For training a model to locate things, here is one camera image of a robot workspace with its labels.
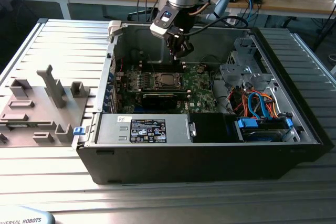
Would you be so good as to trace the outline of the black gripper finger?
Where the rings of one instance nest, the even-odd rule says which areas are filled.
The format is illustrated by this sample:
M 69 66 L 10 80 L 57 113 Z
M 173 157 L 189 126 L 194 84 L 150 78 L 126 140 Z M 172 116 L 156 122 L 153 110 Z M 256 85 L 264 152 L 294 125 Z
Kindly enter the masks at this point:
M 181 44 L 181 51 L 180 51 L 180 57 L 186 57 L 187 55 L 189 55 L 190 53 L 192 53 L 194 51 L 194 46 L 192 45 L 191 42 L 189 42 L 188 40 L 185 40 L 182 44 Z
M 177 53 L 181 50 L 182 31 L 169 31 L 166 35 L 166 45 L 173 61 L 177 60 Z

